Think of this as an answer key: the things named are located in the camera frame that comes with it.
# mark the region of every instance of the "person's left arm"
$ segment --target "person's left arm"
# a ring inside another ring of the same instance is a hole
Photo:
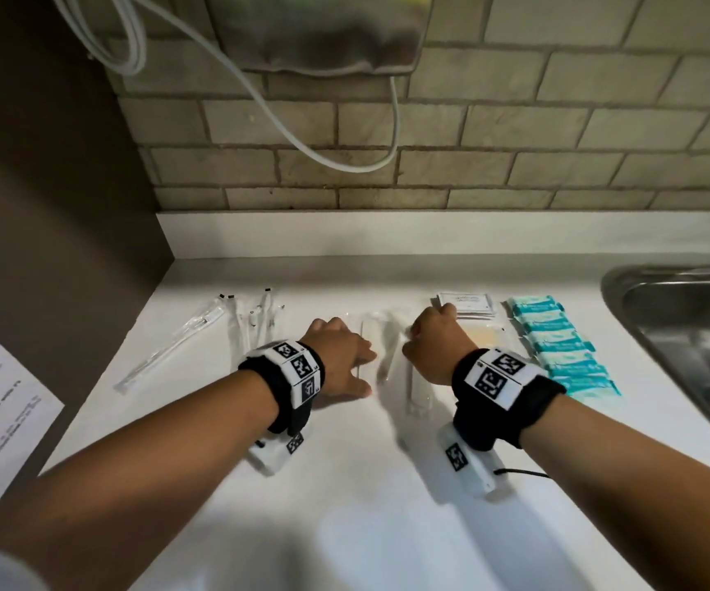
[[[375,357],[338,318],[301,341],[326,370],[324,396],[368,396],[352,367]],[[127,589],[278,416],[261,376],[241,370],[134,421],[0,503],[0,552],[52,591]]]

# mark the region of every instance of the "brick wall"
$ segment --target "brick wall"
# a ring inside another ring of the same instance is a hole
[[[212,36],[202,0],[162,1]],[[202,48],[147,26],[147,68],[112,82],[164,209],[710,209],[710,0],[435,0],[398,159],[362,175],[305,158]],[[251,78],[331,158],[386,152],[384,78]]]

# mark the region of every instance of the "brown side panel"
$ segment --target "brown side panel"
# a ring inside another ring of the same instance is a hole
[[[50,0],[0,0],[0,343],[64,402],[35,476],[172,262],[103,68]]]

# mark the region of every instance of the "hand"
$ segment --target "hand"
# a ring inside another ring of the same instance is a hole
[[[474,350],[478,347],[457,323],[451,303],[440,310],[426,308],[412,324],[403,349],[418,373],[437,385],[451,385],[456,365]]]
[[[350,332],[339,317],[328,322],[314,319],[300,341],[313,348],[325,366],[321,396],[365,398],[371,394],[369,384],[352,375],[352,369],[373,361],[377,354],[371,342]]]

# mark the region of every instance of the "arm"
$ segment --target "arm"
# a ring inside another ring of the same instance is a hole
[[[476,349],[453,305],[426,309],[411,335],[404,353],[438,385]],[[709,467],[566,396],[519,442],[652,586],[710,591]]]
[[[338,318],[302,341],[326,396],[367,396],[351,374],[375,357]],[[237,371],[104,437],[0,503],[0,551],[53,591],[128,588],[278,415],[270,388]]]

